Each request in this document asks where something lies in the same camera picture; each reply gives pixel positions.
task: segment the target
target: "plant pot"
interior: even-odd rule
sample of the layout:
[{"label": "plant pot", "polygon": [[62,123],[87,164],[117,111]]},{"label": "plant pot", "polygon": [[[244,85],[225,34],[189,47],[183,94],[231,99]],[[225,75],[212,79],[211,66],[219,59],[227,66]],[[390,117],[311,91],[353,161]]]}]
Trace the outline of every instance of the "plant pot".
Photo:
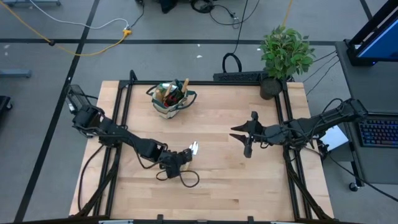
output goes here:
[{"label": "plant pot", "polygon": [[265,78],[261,81],[260,96],[265,100],[271,100],[282,91],[282,84],[275,78]]}]

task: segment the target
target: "keyboard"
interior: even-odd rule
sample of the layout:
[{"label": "keyboard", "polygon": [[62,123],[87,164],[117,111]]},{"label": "keyboard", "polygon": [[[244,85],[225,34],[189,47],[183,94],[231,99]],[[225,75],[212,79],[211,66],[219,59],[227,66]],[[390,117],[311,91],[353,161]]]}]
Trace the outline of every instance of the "keyboard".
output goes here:
[{"label": "keyboard", "polygon": [[365,119],[358,123],[358,130],[364,147],[398,148],[398,118]]}]

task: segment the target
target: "wooden table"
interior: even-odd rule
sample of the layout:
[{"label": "wooden table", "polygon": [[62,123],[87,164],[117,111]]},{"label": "wooden table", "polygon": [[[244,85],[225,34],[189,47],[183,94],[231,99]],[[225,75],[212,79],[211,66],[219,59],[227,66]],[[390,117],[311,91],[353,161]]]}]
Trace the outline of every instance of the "wooden table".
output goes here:
[{"label": "wooden table", "polygon": [[[145,94],[149,87],[132,88],[127,117],[129,131],[142,138],[166,142],[173,151],[181,151],[198,141],[200,148],[190,169],[199,173],[200,183],[188,189],[179,178],[156,180],[159,168],[144,170],[133,149],[123,144],[111,218],[156,219],[163,214],[167,220],[247,220],[248,216],[257,221],[294,220],[282,147],[261,149],[259,144],[253,144],[252,158],[246,159],[243,144],[228,135],[233,133],[231,127],[251,119],[251,111],[258,112],[263,126],[278,123],[275,101],[263,100],[259,86],[191,85],[189,89],[198,93],[196,102],[169,120],[161,118],[153,108]],[[288,83],[288,87],[294,118],[309,117],[303,84]],[[117,81],[102,84],[97,105],[107,117],[112,117],[117,89]],[[98,139],[88,140],[82,166],[99,146]],[[98,186],[103,155],[104,150],[86,170],[82,206]],[[320,158],[305,150],[301,155],[307,189],[332,217]],[[194,183],[188,174],[184,178],[188,184]],[[77,188],[70,214],[78,211]],[[303,217],[302,196],[297,188],[296,191]],[[104,207],[102,203],[100,214],[104,213]]]}]

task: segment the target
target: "tool handle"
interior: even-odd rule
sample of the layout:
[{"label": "tool handle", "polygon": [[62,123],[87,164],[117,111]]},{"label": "tool handle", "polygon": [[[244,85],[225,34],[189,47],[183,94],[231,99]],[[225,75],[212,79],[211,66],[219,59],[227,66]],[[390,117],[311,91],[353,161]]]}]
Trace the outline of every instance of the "tool handle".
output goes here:
[{"label": "tool handle", "polygon": [[169,87],[167,88],[166,93],[165,93],[164,96],[163,96],[163,99],[164,99],[164,100],[167,99],[167,97],[169,96],[170,90],[172,89],[172,87],[173,87],[173,85],[172,85],[172,84],[169,84]]},{"label": "tool handle", "polygon": [[186,78],[186,79],[185,79],[185,82],[184,82],[184,86],[182,86],[182,89],[181,89],[181,92],[182,92],[182,93],[185,93],[185,92],[186,92],[188,83],[189,83],[189,78]]},{"label": "tool handle", "polygon": [[155,91],[155,98],[156,100],[162,101],[162,93],[160,92],[160,90]]}]

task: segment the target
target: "monitor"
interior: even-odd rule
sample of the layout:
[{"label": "monitor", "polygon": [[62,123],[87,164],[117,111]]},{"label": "monitor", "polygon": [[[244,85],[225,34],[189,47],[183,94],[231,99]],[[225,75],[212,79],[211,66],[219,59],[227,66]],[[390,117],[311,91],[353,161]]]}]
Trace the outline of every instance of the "monitor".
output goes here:
[{"label": "monitor", "polygon": [[398,62],[398,1],[389,0],[348,43],[354,66]]}]

